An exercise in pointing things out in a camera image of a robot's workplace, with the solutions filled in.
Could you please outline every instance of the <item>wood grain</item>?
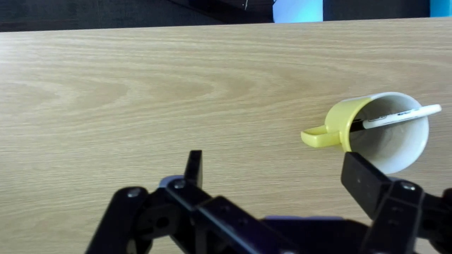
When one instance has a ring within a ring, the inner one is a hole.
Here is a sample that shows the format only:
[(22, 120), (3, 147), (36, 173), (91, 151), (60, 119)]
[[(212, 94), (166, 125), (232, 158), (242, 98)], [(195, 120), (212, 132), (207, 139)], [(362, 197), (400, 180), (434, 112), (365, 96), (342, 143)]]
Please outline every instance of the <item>wood grain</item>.
[[(369, 222), (339, 149), (300, 130), (385, 91), (441, 103), (396, 177), (451, 187), (452, 20), (0, 34), (0, 250), (84, 253), (113, 192), (150, 191), (205, 151), (205, 189), (255, 216)], [(421, 253), (430, 253), (421, 245)], [(157, 242), (156, 253), (178, 253)]]

